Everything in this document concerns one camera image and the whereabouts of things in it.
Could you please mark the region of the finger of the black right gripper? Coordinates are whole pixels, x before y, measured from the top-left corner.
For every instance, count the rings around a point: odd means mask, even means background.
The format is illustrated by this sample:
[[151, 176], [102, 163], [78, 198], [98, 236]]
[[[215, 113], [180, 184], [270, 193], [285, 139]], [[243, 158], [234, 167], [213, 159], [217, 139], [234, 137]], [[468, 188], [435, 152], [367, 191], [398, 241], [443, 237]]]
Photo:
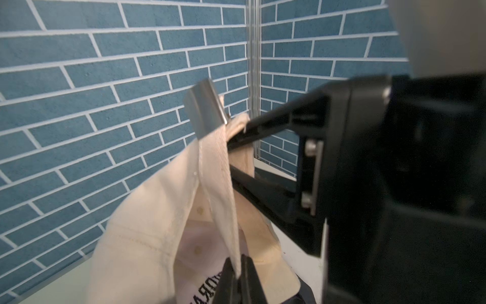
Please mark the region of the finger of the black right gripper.
[[233, 165], [230, 166], [230, 173], [234, 189], [273, 222], [314, 223], [315, 219], [310, 215], [310, 208], [303, 207], [301, 203], [300, 179], [292, 181], [292, 187], [288, 188], [266, 179], [252, 177]]
[[328, 96], [307, 94], [276, 110], [250, 120], [244, 130], [227, 143], [229, 150], [242, 148], [283, 130], [301, 138], [323, 139], [329, 111]]

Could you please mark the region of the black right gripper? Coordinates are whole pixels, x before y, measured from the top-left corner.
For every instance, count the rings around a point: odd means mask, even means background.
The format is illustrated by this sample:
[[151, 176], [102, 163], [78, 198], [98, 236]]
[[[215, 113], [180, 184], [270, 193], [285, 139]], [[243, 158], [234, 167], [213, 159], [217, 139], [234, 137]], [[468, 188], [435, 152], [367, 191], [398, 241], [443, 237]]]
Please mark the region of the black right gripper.
[[321, 139], [329, 281], [363, 303], [485, 302], [485, 76], [325, 84], [296, 119]]

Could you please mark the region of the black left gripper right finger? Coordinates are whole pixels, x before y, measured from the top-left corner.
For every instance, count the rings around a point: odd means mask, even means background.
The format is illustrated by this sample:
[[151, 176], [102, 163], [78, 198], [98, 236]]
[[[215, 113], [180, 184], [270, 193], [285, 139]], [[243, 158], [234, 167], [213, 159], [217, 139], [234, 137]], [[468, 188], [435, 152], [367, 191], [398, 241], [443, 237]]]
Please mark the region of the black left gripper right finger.
[[267, 298], [258, 277], [253, 259], [241, 256], [242, 272], [239, 278], [241, 304], [267, 304]]

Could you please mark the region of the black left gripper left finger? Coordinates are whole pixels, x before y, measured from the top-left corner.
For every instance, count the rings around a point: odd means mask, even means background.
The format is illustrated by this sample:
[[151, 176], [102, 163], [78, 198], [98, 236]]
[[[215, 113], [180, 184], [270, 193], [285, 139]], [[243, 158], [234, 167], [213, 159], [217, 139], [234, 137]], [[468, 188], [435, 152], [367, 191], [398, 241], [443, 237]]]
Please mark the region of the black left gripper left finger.
[[227, 258], [221, 272], [212, 304], [238, 304], [239, 281], [236, 278], [230, 258]]

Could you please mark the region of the beige baseball cap with text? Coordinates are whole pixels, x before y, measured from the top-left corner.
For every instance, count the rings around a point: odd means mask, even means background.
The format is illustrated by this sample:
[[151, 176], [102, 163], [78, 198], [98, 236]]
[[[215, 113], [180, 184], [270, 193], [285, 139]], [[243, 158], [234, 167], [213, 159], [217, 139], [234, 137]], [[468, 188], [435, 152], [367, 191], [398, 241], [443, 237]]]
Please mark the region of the beige baseball cap with text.
[[297, 295], [266, 219], [234, 191], [230, 168], [254, 176], [251, 145], [229, 152], [249, 116], [229, 119], [211, 80], [184, 98], [196, 139], [140, 184], [114, 211], [93, 254], [87, 303], [213, 303], [224, 263], [242, 274], [253, 259], [268, 303]]

